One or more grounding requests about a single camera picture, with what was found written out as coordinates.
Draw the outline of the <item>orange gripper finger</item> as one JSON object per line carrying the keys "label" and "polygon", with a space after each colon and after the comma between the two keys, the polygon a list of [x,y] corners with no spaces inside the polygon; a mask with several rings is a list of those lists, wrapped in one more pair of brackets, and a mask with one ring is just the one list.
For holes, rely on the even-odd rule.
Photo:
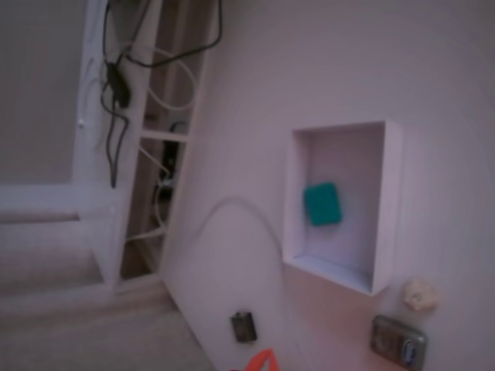
{"label": "orange gripper finger", "polygon": [[278,360],[273,349],[264,349],[254,355],[246,365],[246,371],[279,371]]}

